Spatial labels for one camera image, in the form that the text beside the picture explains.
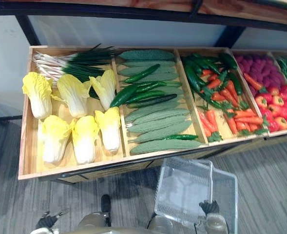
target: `black metal bar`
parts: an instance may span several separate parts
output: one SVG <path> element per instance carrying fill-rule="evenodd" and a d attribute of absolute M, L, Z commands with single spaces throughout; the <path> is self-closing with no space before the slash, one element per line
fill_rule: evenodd
<path fill-rule="evenodd" d="M 4 116 L 0 117 L 0 121 L 22 119 L 22 116 Z"/>
<path fill-rule="evenodd" d="M 40 45 L 39 39 L 28 16 L 16 16 L 16 19 L 30 45 Z"/>
<path fill-rule="evenodd" d="M 60 183 L 60 184 L 66 184 L 66 185 L 74 185 L 75 184 L 75 183 L 71 183 L 71 182 L 68 182 L 68 181 L 61 180 L 61 179 L 54 179 L 52 181 Z"/>
<path fill-rule="evenodd" d="M 227 26 L 216 42 L 215 47 L 232 48 L 245 29 L 246 27 Z"/>
<path fill-rule="evenodd" d="M 228 151 L 228 150 L 230 150 L 230 149 L 233 149 L 233 148 L 235 148 L 235 147 L 237 147 L 237 145 L 235 145 L 235 146 L 229 146 L 229 147 L 225 147 L 225 148 L 221 148 L 220 150 L 216 150 L 216 151 L 214 151 L 214 152 L 211 152 L 211 153 L 209 153 L 209 154 L 206 154 L 205 156 L 199 157 L 198 159 L 206 159 L 206 158 L 209 158 L 209 157 L 212 157 L 212 156 L 216 156 L 216 155 L 218 155 L 218 154 L 221 154 L 221 153 L 223 153 L 223 152 L 225 152 L 225 151 Z"/>
<path fill-rule="evenodd" d="M 88 180 L 88 178 L 87 178 L 87 177 L 85 177 L 85 176 L 83 176 L 83 175 L 78 175 L 78 176 L 80 176 L 80 177 L 82 177 L 82 178 L 84 178 L 84 179 L 87 179 L 87 180 Z"/>
<path fill-rule="evenodd" d="M 203 0 L 193 0 L 193 9 L 192 9 L 192 12 L 191 12 L 191 14 L 189 16 L 190 18 L 192 18 L 195 15 L 197 15 L 197 12 L 200 9 L 202 3 L 203 3 Z"/>
<path fill-rule="evenodd" d="M 286 24 L 188 12 L 53 2 L 3 2 L 0 15 L 82 16 L 220 24 L 287 31 Z"/>
<path fill-rule="evenodd" d="M 54 176 L 58 176 L 59 178 L 60 177 L 66 178 L 66 177 L 70 177 L 70 176 L 76 176 L 78 174 L 96 172 L 96 171 L 100 171 L 100 170 L 107 170 L 107 169 L 112 169 L 112 168 L 117 168 L 117 167 L 122 167 L 122 166 L 129 166 L 129 165 L 133 165 L 133 164 L 137 164 L 137 163 L 141 163 L 141 162 L 146 162 L 146 161 L 156 160 L 156 159 L 162 159 L 162 158 L 166 158 L 166 157 L 183 156 L 183 155 L 189 155 L 189 154 L 202 152 L 202 151 L 206 151 L 206 150 L 213 150 L 213 149 L 220 149 L 220 148 L 228 149 L 229 147 L 234 147 L 234 146 L 248 143 L 248 142 L 251 142 L 251 140 L 247 140 L 247 142 L 246 141 L 244 141 L 244 142 L 239 141 L 239 142 L 229 143 L 226 145 L 215 145 L 215 146 L 211 146 L 209 148 L 197 148 L 194 150 L 186 150 L 183 152 L 175 152 L 175 153 L 146 157 L 146 158 L 141 158 L 141 159 L 134 159 L 131 161 L 126 161 L 126 162 L 116 162 L 116 163 L 112 163 L 109 165 L 100 165 L 100 166 L 93 167 L 90 169 L 82 169 L 82 170 L 77 170 L 77 171 L 72 171 L 72 172 L 66 172 L 66 173 L 62 173 L 60 175 L 54 175 Z"/>

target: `cucumber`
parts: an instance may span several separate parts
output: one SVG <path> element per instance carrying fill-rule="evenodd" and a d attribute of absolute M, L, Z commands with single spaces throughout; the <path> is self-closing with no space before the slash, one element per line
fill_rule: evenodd
<path fill-rule="evenodd" d="M 170 87 L 170 86 L 162 86 L 162 87 L 157 87 L 153 89 L 154 91 L 163 91 L 165 94 L 183 94 L 183 90 L 176 88 L 176 87 Z"/>
<path fill-rule="evenodd" d="M 147 133 L 157 129 L 165 128 L 170 125 L 178 124 L 186 120 L 185 116 L 172 116 L 164 119 L 153 120 L 141 124 L 133 125 L 127 128 L 128 132 L 131 133 Z"/>
<path fill-rule="evenodd" d="M 119 55 L 127 60 L 171 60 L 173 53 L 164 50 L 129 50 Z"/>
<path fill-rule="evenodd" d="M 144 70 L 143 72 L 140 72 L 137 75 L 134 75 L 132 77 L 125 79 L 124 82 L 133 83 L 135 81 L 138 81 L 138 80 L 152 74 L 153 72 L 155 72 L 160 66 L 161 65 L 159 65 L 159 64 L 153 65 L 152 67 L 149 67 L 148 69 Z"/>
<path fill-rule="evenodd" d="M 141 72 L 144 72 L 148 70 L 150 67 L 128 67 L 125 69 L 120 70 L 118 73 L 122 76 L 125 77 L 131 77 L 138 75 Z M 156 69 L 152 74 L 162 74 L 162 73 L 170 73 L 170 72 L 175 72 L 174 67 L 163 67 L 160 66 L 158 69 Z"/>
<path fill-rule="evenodd" d="M 132 155 L 144 154 L 149 152 L 157 152 L 163 150 L 187 150 L 195 149 L 202 145 L 197 140 L 154 140 L 139 144 L 130 150 Z"/>
<path fill-rule="evenodd" d="M 158 111 L 151 113 L 149 115 L 137 118 L 133 124 L 140 124 L 140 123 L 145 123 L 149 122 L 152 120 L 158 120 L 158 119 L 163 119 L 171 116 L 181 116 L 181 115 L 188 115 L 190 112 L 186 109 L 182 108 L 177 108 L 177 109 L 169 109 L 169 110 L 163 110 L 163 111 Z"/>
<path fill-rule="evenodd" d="M 173 72 L 162 73 L 162 74 L 151 74 L 134 83 L 143 83 L 147 81 L 166 81 L 166 80 L 177 79 L 178 77 L 179 77 L 178 73 Z"/>
<path fill-rule="evenodd" d="M 192 124 L 191 120 L 184 121 L 182 123 L 178 123 L 175 125 L 168 126 L 166 128 L 161 128 L 158 130 L 154 130 L 148 133 L 141 134 L 136 139 L 133 140 L 133 142 L 141 143 L 151 140 L 159 140 L 163 139 L 165 137 L 169 137 L 173 134 L 178 134 L 180 132 L 183 132 L 186 130 L 190 125 Z"/>
<path fill-rule="evenodd" d="M 136 92 L 137 88 L 136 84 L 132 84 L 119 91 L 111 102 L 110 107 L 120 106 L 125 103 L 125 101 L 127 101 Z"/>
<path fill-rule="evenodd" d="M 154 97 L 154 98 L 150 98 L 147 100 L 143 100 L 143 101 L 138 101 L 135 103 L 130 103 L 127 105 L 128 108 L 140 108 L 140 107 L 145 107 L 145 106 L 152 106 L 158 103 L 162 103 L 165 101 L 169 101 L 171 99 L 174 99 L 177 97 L 177 94 L 168 94 L 168 95 L 164 95 L 161 97 Z"/>
<path fill-rule="evenodd" d="M 174 61 L 165 61 L 165 60 L 129 60 L 127 62 L 122 63 L 127 67 L 145 67 L 145 66 L 153 66 L 156 64 L 160 64 L 161 66 L 172 67 L 175 66 Z"/>
<path fill-rule="evenodd" d="M 125 103 L 126 104 L 130 104 L 130 103 L 134 103 L 134 102 L 138 102 L 140 100 L 144 100 L 147 98 L 152 98 L 152 97 L 159 97 L 160 96 L 164 96 L 166 93 L 163 91 L 148 91 L 148 92 L 144 92 L 141 94 L 135 94 L 133 97 L 131 97 L 130 99 L 128 99 Z"/>
<path fill-rule="evenodd" d="M 174 109 L 179 105 L 180 105 L 180 103 L 177 102 L 177 98 L 174 98 L 172 100 L 169 100 L 169 101 L 166 101 L 166 102 L 163 102 L 160 104 L 156 104 L 153 106 L 142 107 L 140 109 L 134 110 L 131 113 L 129 113 L 125 117 L 125 122 L 132 122 L 137 118 L 147 116 L 147 115 L 154 113 L 154 112 L 157 112 L 157 111 Z"/>

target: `carrot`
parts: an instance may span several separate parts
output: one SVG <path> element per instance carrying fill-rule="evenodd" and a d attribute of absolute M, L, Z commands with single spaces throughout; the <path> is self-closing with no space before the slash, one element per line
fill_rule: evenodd
<path fill-rule="evenodd" d="M 237 97 L 237 93 L 236 93 L 236 90 L 235 90 L 235 87 L 234 87 L 234 84 L 233 84 L 233 81 L 232 80 L 229 80 L 228 81 L 228 84 L 226 86 L 226 89 L 229 90 L 229 92 L 231 93 L 232 97 L 234 97 L 234 99 L 236 100 L 236 102 L 239 102 L 239 99 Z"/>
<path fill-rule="evenodd" d="M 202 71 L 202 76 L 204 77 L 204 76 L 210 75 L 212 73 L 213 73 L 213 71 L 211 71 L 211 70 L 203 70 Z"/>
<path fill-rule="evenodd" d="M 215 79 L 217 79 L 217 77 L 218 77 L 218 75 L 217 74 L 213 74 L 213 75 L 211 75 L 210 77 L 208 77 L 208 81 L 213 81 L 213 80 L 215 80 Z"/>
<path fill-rule="evenodd" d="M 214 131 L 213 132 L 218 132 L 218 125 L 217 125 L 217 122 L 216 122 L 215 112 L 213 110 L 209 110 L 209 111 L 206 111 L 205 115 L 206 115 L 206 118 L 208 119 L 208 121 L 214 127 Z"/>
<path fill-rule="evenodd" d="M 235 111 L 234 118 L 242 118 L 242 117 L 254 117 L 257 116 L 250 108 L 245 111 Z"/>
<path fill-rule="evenodd" d="M 254 132 L 258 129 L 258 126 L 256 124 L 253 124 L 253 123 L 250 123 L 249 127 L 250 127 L 251 132 Z"/>
<path fill-rule="evenodd" d="M 218 92 L 214 92 L 211 96 L 211 99 L 213 101 L 224 101 L 226 100 L 226 98 L 222 95 L 220 95 Z"/>
<path fill-rule="evenodd" d="M 232 109 L 228 109 L 227 111 L 230 112 L 230 113 L 234 112 Z M 234 118 L 229 118 L 226 113 L 224 113 L 223 115 L 224 115 L 224 117 L 225 117 L 225 119 L 226 119 L 226 121 L 228 123 L 228 126 L 231 129 L 232 133 L 233 134 L 237 134 L 237 129 L 236 129 Z"/>
<path fill-rule="evenodd" d="M 245 123 L 242 123 L 242 122 L 236 122 L 236 128 L 238 131 L 241 131 L 241 130 L 248 130 L 247 126 Z"/>
<path fill-rule="evenodd" d="M 205 125 L 211 133 L 215 132 L 214 126 L 206 119 L 205 115 L 202 112 L 199 112 L 198 114 L 200 115 L 203 125 Z"/>
<path fill-rule="evenodd" d="M 243 123 L 253 123 L 253 124 L 262 124 L 264 120 L 260 117 L 242 117 L 236 118 L 236 122 L 243 122 Z"/>
<path fill-rule="evenodd" d="M 245 125 L 246 125 L 247 130 L 250 131 L 250 126 L 249 126 L 249 124 L 248 124 L 248 123 L 245 123 Z"/>
<path fill-rule="evenodd" d="M 206 137 L 210 137 L 211 131 L 205 126 L 205 124 L 203 124 L 203 128 L 204 128 L 204 132 L 205 132 Z"/>
<path fill-rule="evenodd" d="M 267 91 L 266 88 L 259 82 L 255 81 L 249 74 L 243 73 L 245 80 L 257 91 Z"/>
<path fill-rule="evenodd" d="M 227 89 L 223 89 L 219 92 L 222 96 L 224 96 L 226 98 L 227 101 L 229 101 L 230 103 L 232 103 L 232 105 L 234 107 L 238 107 L 239 104 L 237 103 L 237 101 L 234 99 L 234 97 L 232 97 L 231 93 L 227 90 Z"/>
<path fill-rule="evenodd" d="M 216 87 L 218 87 L 218 85 L 221 83 L 220 79 L 215 79 L 212 82 L 210 82 L 208 85 L 206 85 L 207 88 L 209 89 L 214 89 Z"/>

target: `white object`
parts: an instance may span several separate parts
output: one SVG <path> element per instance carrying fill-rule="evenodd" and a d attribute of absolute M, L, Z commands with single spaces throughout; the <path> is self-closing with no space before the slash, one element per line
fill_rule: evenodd
<path fill-rule="evenodd" d="M 200 161 L 203 162 L 178 157 L 164 160 L 157 186 L 155 213 L 177 222 L 195 223 L 199 217 L 205 216 L 199 203 L 209 201 L 212 194 L 212 200 L 216 200 L 220 215 L 228 224 L 229 234 L 237 234 L 236 176 L 203 165 Z"/>
<path fill-rule="evenodd" d="M 52 229 L 52 232 L 48 228 L 38 228 L 31 232 L 31 234 L 59 234 L 59 229 Z"/>

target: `wooden display bin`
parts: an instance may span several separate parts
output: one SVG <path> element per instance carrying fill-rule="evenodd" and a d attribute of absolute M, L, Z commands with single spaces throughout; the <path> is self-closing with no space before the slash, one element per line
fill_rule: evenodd
<path fill-rule="evenodd" d="M 48 54 L 51 56 L 69 55 L 77 51 L 86 51 L 90 48 L 81 47 L 48 47 L 48 46 L 31 46 L 29 53 L 29 62 L 27 72 L 37 71 L 32 57 L 36 52 Z M 204 136 L 201 123 L 199 121 L 197 110 L 191 97 L 191 91 L 188 86 L 183 66 L 180 61 L 180 56 L 177 50 L 169 48 L 175 54 L 176 65 L 175 69 L 179 74 L 177 81 L 182 83 L 182 90 L 184 91 L 183 98 L 180 100 L 181 107 L 187 108 L 190 111 L 189 119 L 192 120 L 192 125 L 185 131 L 188 134 L 197 134 L 199 141 L 207 143 Z M 103 66 L 104 69 L 113 69 L 116 79 L 120 81 L 121 76 L 117 74 L 119 66 L 115 64 L 115 59 L 110 61 L 110 64 Z M 116 85 L 117 92 L 120 91 L 119 82 Z M 61 117 L 63 120 L 70 122 L 72 117 L 68 108 L 62 103 L 52 100 L 53 115 Z M 89 114 L 94 115 L 94 110 L 102 110 L 103 108 L 99 102 L 94 98 L 88 100 Z M 42 160 L 43 139 L 41 136 L 42 121 L 34 118 L 31 111 L 31 104 L 27 95 L 24 96 L 23 119 L 21 129 L 21 145 L 19 155 L 19 176 L 18 179 L 28 179 L 41 177 L 49 179 L 58 179 L 67 182 L 86 181 L 90 178 L 103 177 L 107 175 L 114 175 L 132 170 L 139 170 L 148 167 L 148 165 L 156 158 L 163 158 L 166 156 L 179 155 L 180 152 L 184 155 L 188 153 L 196 153 L 204 151 L 207 144 L 194 150 L 183 151 L 162 151 L 141 155 L 130 155 L 130 149 L 134 144 L 128 144 L 128 140 L 133 137 L 127 133 L 125 128 L 124 115 L 129 112 L 128 108 L 124 105 L 120 107 L 121 128 L 120 139 L 121 147 L 116 154 L 107 152 L 102 147 L 101 134 L 100 139 L 96 140 L 96 159 L 93 163 L 78 165 L 74 155 L 72 138 L 70 137 L 65 149 L 64 157 L 58 164 L 44 163 Z"/>
<path fill-rule="evenodd" d="M 178 49 L 178 52 L 179 52 L 180 56 L 188 56 L 191 53 L 198 53 L 202 56 L 213 56 L 213 57 L 217 57 L 219 53 L 228 53 L 232 56 L 232 53 L 228 48 L 218 48 L 218 47 L 183 48 L 183 49 Z M 248 88 L 248 86 L 246 87 L 246 85 L 244 84 L 242 76 L 239 73 L 239 71 L 236 69 L 236 70 L 231 70 L 231 72 L 233 72 L 239 78 L 239 80 L 241 81 L 241 84 L 242 84 L 243 94 L 239 97 L 239 101 L 242 100 L 242 101 L 247 102 L 249 104 L 250 108 L 254 112 L 256 112 L 258 116 L 261 116 L 261 113 L 260 113 L 257 105 L 255 105 L 256 104 L 255 101 L 253 101 L 253 98 L 252 98 L 252 95 L 249 91 L 249 88 Z M 195 103 L 194 104 L 196 106 L 205 106 L 206 105 L 206 101 L 204 101 L 198 94 L 194 93 L 194 95 L 195 95 Z M 265 137 L 268 135 L 267 133 L 264 133 L 261 135 L 252 134 L 249 136 L 234 135 L 231 132 L 231 130 L 227 124 L 226 119 L 224 118 L 223 112 L 219 109 L 212 107 L 211 105 L 209 105 L 209 108 L 214 110 L 214 112 L 215 112 L 218 130 L 219 130 L 220 135 L 224 139 L 220 142 L 211 142 L 211 143 L 209 143 L 210 146 L 227 144 L 227 143 L 231 143 L 231 142 L 245 141 L 248 139 L 261 138 L 261 137 Z"/>
<path fill-rule="evenodd" d="M 278 70 L 281 72 L 281 74 L 284 77 L 284 84 L 287 84 L 287 79 L 284 76 L 283 72 L 281 71 L 281 68 L 280 68 L 278 62 L 276 61 L 276 59 L 274 58 L 272 52 L 264 51 L 264 50 L 231 50 L 231 51 L 232 51 L 232 53 L 234 55 L 257 54 L 257 55 L 260 55 L 260 56 L 267 55 L 267 56 L 271 57 L 272 60 L 273 60 L 273 64 L 278 67 Z M 287 54 L 286 52 L 276 52 L 275 56 L 286 55 L 286 54 Z M 241 77 L 243 77 L 243 73 L 242 73 L 240 68 L 238 68 L 238 71 L 239 71 Z M 247 82 L 246 82 L 246 80 L 244 78 L 243 78 L 243 83 L 244 83 L 244 86 L 246 87 L 246 93 L 251 97 L 251 101 L 252 101 L 253 105 L 255 106 L 258 115 L 262 117 L 262 115 L 260 113 L 260 110 L 259 110 L 259 108 L 258 108 L 258 106 L 256 104 L 256 101 L 255 101 L 255 99 L 252 96 L 250 88 L 249 88 L 249 86 L 248 86 L 248 84 L 247 84 Z M 277 132 L 273 132 L 273 133 L 269 133 L 269 137 L 276 137 L 276 136 L 282 136 L 282 135 L 287 135 L 287 129 L 286 130 L 277 131 Z"/>

